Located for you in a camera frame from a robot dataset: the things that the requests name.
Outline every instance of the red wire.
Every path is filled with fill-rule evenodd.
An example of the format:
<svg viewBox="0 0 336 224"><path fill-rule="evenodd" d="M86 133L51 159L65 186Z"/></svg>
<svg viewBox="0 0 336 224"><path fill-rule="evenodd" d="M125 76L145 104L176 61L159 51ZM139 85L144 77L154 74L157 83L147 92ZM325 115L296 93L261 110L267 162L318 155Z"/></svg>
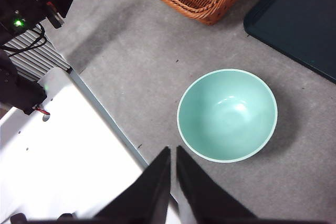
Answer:
<svg viewBox="0 0 336 224"><path fill-rule="evenodd" d="M36 108L35 110L37 110L37 111L43 113L44 115L50 115L49 112L47 112L47 111L45 111L45 110L42 110L42 109L40 109L40 108Z"/></svg>

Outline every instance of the screw hole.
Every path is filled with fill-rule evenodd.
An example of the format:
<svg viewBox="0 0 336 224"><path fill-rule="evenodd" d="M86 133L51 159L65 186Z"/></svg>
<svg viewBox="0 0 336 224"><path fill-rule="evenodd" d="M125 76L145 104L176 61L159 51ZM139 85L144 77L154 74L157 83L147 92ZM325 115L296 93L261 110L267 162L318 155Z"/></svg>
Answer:
<svg viewBox="0 0 336 224"><path fill-rule="evenodd" d="M47 122L49 119L50 119L50 115L43 115L42 120L43 120L44 122Z"/></svg>

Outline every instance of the bowl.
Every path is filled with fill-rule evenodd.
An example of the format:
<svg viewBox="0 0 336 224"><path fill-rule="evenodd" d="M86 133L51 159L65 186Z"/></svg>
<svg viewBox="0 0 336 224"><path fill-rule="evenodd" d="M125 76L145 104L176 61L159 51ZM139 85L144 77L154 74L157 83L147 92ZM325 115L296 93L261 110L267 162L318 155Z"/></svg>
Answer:
<svg viewBox="0 0 336 224"><path fill-rule="evenodd" d="M222 69L197 79L177 110L178 131L197 155L231 163L260 151L271 138L278 117L271 89L256 75Z"/></svg>

